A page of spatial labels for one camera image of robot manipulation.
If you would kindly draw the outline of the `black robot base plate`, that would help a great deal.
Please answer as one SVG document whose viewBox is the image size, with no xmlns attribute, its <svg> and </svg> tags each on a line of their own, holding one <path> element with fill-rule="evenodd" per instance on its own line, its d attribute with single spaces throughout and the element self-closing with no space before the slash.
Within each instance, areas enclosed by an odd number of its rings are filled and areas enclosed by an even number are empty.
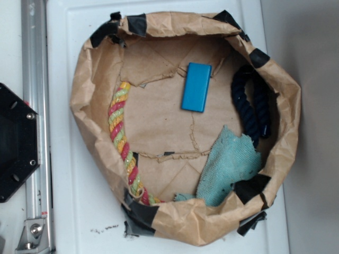
<svg viewBox="0 0 339 254">
<path fill-rule="evenodd" d="M 37 113 L 1 83 L 1 203 L 39 166 Z"/>
</svg>

